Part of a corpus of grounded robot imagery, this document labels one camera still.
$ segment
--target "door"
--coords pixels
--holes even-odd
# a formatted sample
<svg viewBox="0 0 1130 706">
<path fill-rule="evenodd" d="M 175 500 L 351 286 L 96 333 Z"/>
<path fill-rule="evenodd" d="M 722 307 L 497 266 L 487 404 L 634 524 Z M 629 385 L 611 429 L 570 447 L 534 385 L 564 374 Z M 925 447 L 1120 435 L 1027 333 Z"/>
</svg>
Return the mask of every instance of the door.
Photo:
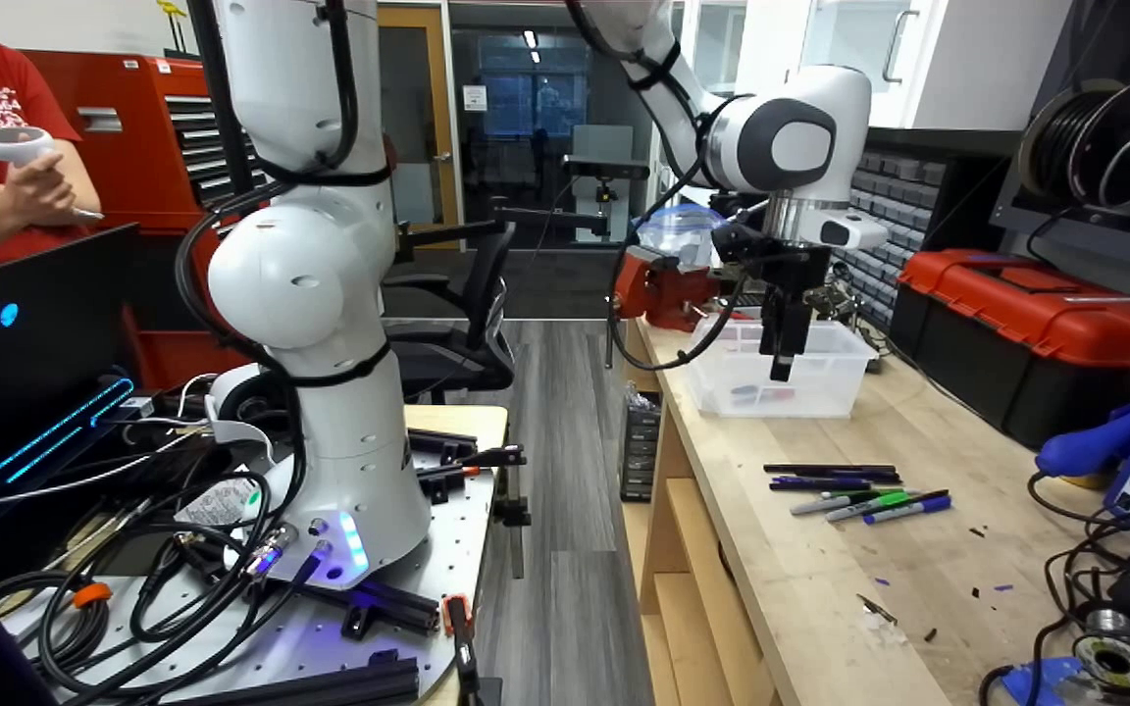
<svg viewBox="0 0 1130 706">
<path fill-rule="evenodd" d="M 909 124 L 939 28 L 934 0 L 812 0 L 810 61 L 845 61 L 872 79 L 872 124 Z"/>
<path fill-rule="evenodd" d="M 381 117 L 396 153 L 396 223 L 458 223 L 449 53 L 438 6 L 381 2 Z"/>
</svg>

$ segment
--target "wooden workbench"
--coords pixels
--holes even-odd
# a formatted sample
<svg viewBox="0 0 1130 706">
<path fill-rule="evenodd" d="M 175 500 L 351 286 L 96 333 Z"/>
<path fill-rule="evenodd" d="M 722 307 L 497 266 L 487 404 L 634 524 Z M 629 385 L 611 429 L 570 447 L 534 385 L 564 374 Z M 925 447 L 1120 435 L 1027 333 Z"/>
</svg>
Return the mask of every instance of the wooden workbench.
<svg viewBox="0 0 1130 706">
<path fill-rule="evenodd" d="M 691 347 L 646 327 L 629 344 Z M 1027 664 L 1054 616 L 1041 565 L 1074 545 L 1025 489 L 1033 451 L 899 361 L 853 419 L 712 419 L 684 368 L 632 381 L 662 391 L 655 499 L 623 506 L 661 706 L 964 706 L 985 669 Z M 794 519 L 803 493 L 773 493 L 760 461 L 893 461 L 914 489 L 952 489 L 952 510 L 876 531 Z"/>
</svg>

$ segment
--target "laptop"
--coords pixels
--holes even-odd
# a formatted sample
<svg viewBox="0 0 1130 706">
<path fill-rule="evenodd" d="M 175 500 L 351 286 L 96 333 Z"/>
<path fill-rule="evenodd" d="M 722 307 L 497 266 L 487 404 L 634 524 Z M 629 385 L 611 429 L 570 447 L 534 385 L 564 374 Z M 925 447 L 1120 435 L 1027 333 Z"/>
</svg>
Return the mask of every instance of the laptop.
<svg viewBox="0 0 1130 706">
<path fill-rule="evenodd" d="M 120 286 L 128 235 L 132 229 L 115 229 L 0 261 L 0 493 L 41 483 L 132 391 Z M 20 542 L 58 524 L 46 514 L 31 519 L 26 500 L 20 510 L 26 531 L 16 510 L 0 510 L 0 520 L 12 519 L 0 536 Z"/>
</svg>

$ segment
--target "workbench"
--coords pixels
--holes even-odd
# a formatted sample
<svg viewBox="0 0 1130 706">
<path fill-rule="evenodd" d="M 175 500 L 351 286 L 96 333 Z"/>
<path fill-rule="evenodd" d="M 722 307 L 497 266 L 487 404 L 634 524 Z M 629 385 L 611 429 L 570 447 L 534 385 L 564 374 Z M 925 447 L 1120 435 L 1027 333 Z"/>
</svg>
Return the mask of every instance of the workbench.
<svg viewBox="0 0 1130 706">
<path fill-rule="evenodd" d="M 623 341 L 641 361 L 691 347 L 645 321 Z M 1054 618 L 1041 565 L 1074 524 L 1027 499 L 1033 451 L 904 361 L 867 376 L 848 419 L 712 419 L 687 368 L 632 368 L 632 385 L 662 395 L 655 493 L 620 510 L 661 706 L 964 706 Z M 893 461 L 952 510 L 794 519 L 803 493 L 773 493 L 760 461 Z M 1084 487 L 1048 499 L 1100 506 Z"/>
<path fill-rule="evenodd" d="M 505 406 L 409 404 L 403 419 L 409 429 L 420 429 L 420 431 L 473 435 L 480 447 L 505 444 Z M 396 570 L 385 570 L 381 582 L 409 587 L 425 600 L 442 600 L 442 597 L 473 600 L 483 555 L 487 555 L 496 487 L 497 487 L 496 476 L 473 476 L 442 506 L 430 506 L 426 545 L 420 545 Z M 190 578 L 175 578 L 170 593 L 161 593 L 158 600 L 161 616 L 190 604 L 192 593 L 200 593 L 200 584 L 184 584 L 184 582 Z M 115 600 L 109 600 L 115 626 L 106 642 L 119 642 L 141 582 L 106 578 L 106 584 L 115 584 Z M 141 682 L 170 680 L 170 676 L 190 669 L 192 664 L 205 664 L 241 625 L 242 625 L 242 606 L 220 612 L 198 640 L 171 650 L 161 667 L 144 669 Z M 409 656 L 415 660 L 415 676 L 425 691 L 420 702 L 426 706 L 458 702 L 456 642 L 449 633 L 409 635 L 396 626 L 374 626 L 364 640 L 345 640 L 343 625 L 345 625 L 345 600 L 298 597 L 279 618 L 271 618 L 241 650 L 241 660 L 228 669 L 190 691 L 171 691 L 164 702 L 207 699 L 207 693 L 249 691 L 249 685 L 268 685 L 268 682 L 283 685 L 283 682 L 315 680 L 315 676 L 336 676 L 336 669 L 364 667 L 374 650 L 400 650 L 400 660 Z M 101 667 L 92 667 L 84 680 L 97 682 L 101 676 L 120 669 L 144 650 L 153 646 L 128 646 L 120 660 L 106 660 Z"/>
</svg>

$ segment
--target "white box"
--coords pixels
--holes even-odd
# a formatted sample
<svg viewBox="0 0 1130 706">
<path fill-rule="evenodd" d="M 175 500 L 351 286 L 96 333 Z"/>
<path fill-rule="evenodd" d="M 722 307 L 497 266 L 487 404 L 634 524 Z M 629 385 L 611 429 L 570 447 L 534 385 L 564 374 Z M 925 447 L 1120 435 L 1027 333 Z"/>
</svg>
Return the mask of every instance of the white box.
<svg viewBox="0 0 1130 706">
<path fill-rule="evenodd" d="M 722 337 L 687 364 L 691 400 L 702 414 L 853 414 L 876 347 L 840 321 L 812 321 L 789 381 L 770 381 L 773 357 L 757 351 L 760 321 L 729 321 Z"/>
</svg>

